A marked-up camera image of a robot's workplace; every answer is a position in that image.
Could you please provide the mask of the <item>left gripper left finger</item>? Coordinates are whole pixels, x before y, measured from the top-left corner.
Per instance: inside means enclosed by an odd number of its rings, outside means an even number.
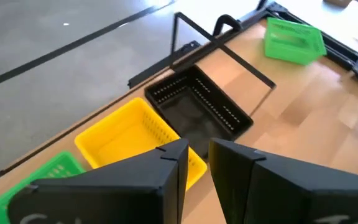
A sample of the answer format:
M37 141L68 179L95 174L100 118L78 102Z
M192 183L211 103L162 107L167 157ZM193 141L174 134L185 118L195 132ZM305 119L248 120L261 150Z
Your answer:
M119 162L16 193L11 223L181 223L188 141L178 139Z

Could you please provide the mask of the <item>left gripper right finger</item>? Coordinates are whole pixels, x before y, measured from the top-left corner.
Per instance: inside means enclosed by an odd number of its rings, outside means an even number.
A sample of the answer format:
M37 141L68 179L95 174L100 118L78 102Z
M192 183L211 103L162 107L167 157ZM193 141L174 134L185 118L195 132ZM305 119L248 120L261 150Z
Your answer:
M227 223L358 223L358 175L212 138Z

